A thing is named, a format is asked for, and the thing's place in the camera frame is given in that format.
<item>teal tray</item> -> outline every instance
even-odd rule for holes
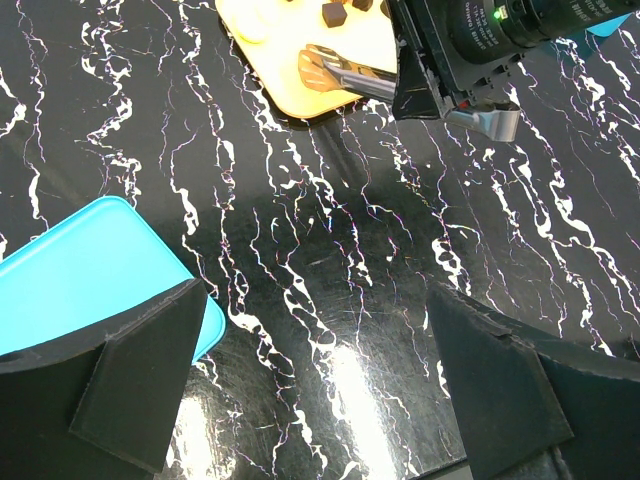
[[[0,263],[0,355],[53,340],[193,278],[119,197],[102,197]],[[225,331],[207,300],[194,363]]]
[[[630,15],[624,15],[619,18],[614,18],[613,20],[609,20],[608,22],[601,23],[600,25],[596,25],[595,27],[591,27],[588,30],[597,35],[599,37],[609,37],[613,35],[620,25],[624,23],[624,21],[629,18]]]

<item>brown cube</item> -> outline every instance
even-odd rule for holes
[[[325,3],[322,5],[322,18],[327,27],[334,28],[344,25],[347,19],[347,11],[342,3]]]
[[[358,10],[368,12],[373,6],[373,0],[353,0],[352,5]]]

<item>small food piece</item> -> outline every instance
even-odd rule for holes
[[[389,5],[387,4],[387,0],[382,0],[382,3],[380,4],[380,10],[382,10],[382,14],[385,17],[391,18],[391,14],[389,13]]]
[[[353,0],[352,5],[358,10],[368,12],[373,6],[373,0]]]
[[[347,20],[347,11],[342,3],[325,3],[322,5],[322,18],[327,27],[339,27]]]

